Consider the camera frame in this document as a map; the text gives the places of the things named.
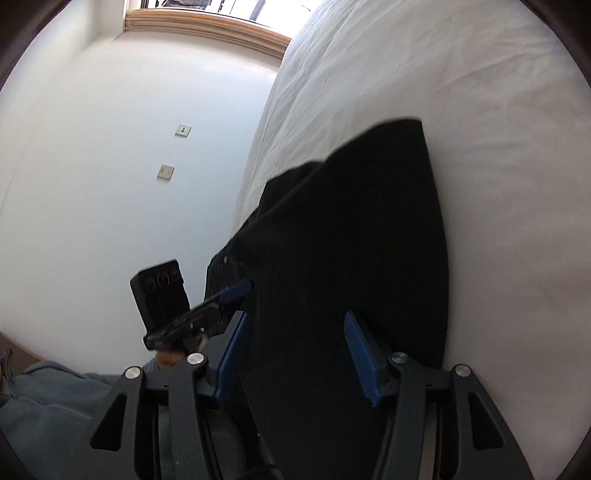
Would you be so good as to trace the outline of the person's left hand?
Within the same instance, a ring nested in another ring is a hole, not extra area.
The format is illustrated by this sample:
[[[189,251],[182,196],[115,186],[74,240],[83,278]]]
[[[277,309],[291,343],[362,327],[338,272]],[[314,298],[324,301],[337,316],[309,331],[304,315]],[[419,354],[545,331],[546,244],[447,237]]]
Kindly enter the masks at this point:
[[[206,334],[201,334],[189,339],[187,345],[180,351],[158,350],[154,356],[157,368],[159,370],[171,368],[189,354],[204,352],[208,340],[209,337]]]

